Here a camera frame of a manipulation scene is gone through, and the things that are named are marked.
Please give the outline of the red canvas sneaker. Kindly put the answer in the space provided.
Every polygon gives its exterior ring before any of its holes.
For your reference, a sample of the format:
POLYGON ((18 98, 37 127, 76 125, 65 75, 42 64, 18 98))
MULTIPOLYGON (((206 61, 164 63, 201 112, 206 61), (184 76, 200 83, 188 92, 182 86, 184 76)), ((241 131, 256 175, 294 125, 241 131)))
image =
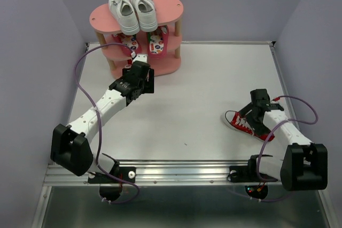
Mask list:
POLYGON ((221 115, 221 121, 230 129, 250 135, 258 140, 264 141, 270 131, 263 135, 257 135, 247 123, 246 118, 242 117, 237 111, 227 110, 221 115))

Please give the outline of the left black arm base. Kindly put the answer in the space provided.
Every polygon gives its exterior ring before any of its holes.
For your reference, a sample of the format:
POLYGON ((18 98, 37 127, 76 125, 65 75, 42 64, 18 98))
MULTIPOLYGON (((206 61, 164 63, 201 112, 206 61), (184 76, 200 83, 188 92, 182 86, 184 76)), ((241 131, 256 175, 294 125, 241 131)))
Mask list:
POLYGON ((98 162, 93 162, 87 173, 88 183, 99 184, 101 200, 110 205, 129 203, 140 194, 140 188, 135 184, 136 167, 122 167, 118 160, 108 154, 102 153, 98 162), (135 194, 125 196, 125 185, 134 187, 135 194))

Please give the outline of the pink patterned flip-flop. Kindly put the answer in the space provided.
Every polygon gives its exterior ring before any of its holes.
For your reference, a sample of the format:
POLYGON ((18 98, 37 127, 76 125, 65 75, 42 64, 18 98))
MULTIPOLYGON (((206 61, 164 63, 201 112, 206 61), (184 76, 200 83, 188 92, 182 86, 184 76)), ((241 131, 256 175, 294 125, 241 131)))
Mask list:
POLYGON ((167 25, 159 26, 153 32, 147 32, 147 54, 151 58, 161 58, 167 53, 169 28, 167 25))
POLYGON ((138 41, 136 34, 134 35, 126 35, 124 33, 112 34, 113 40, 116 43, 119 43, 119 47, 123 54, 127 57, 132 57, 132 53, 135 54, 142 53, 142 45, 138 41))

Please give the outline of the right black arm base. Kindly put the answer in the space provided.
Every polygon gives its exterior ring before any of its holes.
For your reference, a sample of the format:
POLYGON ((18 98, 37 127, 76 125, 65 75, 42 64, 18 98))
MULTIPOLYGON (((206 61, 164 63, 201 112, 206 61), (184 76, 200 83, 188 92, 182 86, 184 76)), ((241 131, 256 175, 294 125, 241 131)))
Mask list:
POLYGON ((257 176, 258 155, 252 155, 244 166, 230 166, 227 181, 231 183, 257 183, 257 185, 245 185, 246 195, 250 199, 270 202, 266 200, 268 195, 268 185, 257 176))

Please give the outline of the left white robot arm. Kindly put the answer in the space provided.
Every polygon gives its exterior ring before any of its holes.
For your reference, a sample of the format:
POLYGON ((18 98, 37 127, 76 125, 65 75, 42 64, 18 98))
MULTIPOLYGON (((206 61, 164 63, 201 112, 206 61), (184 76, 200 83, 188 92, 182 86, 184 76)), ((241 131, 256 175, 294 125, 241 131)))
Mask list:
POLYGON ((86 172, 100 172, 107 182, 118 178, 119 169, 108 163, 96 168, 96 154, 90 143, 102 127, 119 111, 140 95, 154 93, 154 69, 145 62, 134 61, 124 68, 99 101, 81 117, 68 125, 57 125, 52 133, 50 158, 71 173, 82 176, 86 172))

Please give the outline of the white sneaker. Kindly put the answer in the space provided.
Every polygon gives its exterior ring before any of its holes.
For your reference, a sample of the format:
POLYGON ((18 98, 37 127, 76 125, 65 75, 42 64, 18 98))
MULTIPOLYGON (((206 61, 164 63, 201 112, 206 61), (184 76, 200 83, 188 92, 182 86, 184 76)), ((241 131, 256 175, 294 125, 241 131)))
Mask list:
POLYGON ((157 11, 153 0, 130 0, 137 14, 140 29, 153 32, 158 28, 157 11))
POLYGON ((139 32, 139 23, 130 0, 108 0, 108 8, 125 35, 139 32))

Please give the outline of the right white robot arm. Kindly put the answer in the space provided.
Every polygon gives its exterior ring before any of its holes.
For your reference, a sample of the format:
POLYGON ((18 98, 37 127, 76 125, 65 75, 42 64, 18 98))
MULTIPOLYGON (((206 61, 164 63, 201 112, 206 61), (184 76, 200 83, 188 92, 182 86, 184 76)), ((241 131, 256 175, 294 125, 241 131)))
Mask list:
POLYGON ((328 184, 328 150, 315 144, 295 126, 295 119, 286 116, 278 98, 270 99, 266 89, 250 92, 251 101, 239 113, 245 118, 253 135, 264 136, 263 148, 271 137, 285 145, 280 159, 260 151, 256 162, 246 166, 252 180, 281 181, 287 191, 324 190, 328 184))

